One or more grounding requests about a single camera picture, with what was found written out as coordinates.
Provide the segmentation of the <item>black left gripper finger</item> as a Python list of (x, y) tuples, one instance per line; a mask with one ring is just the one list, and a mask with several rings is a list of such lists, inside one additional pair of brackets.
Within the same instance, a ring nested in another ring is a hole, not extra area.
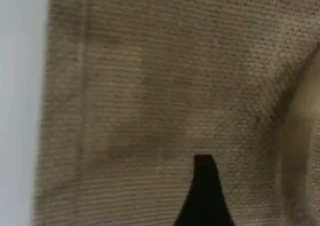
[(188, 194), (174, 225), (235, 225), (210, 154), (196, 154)]

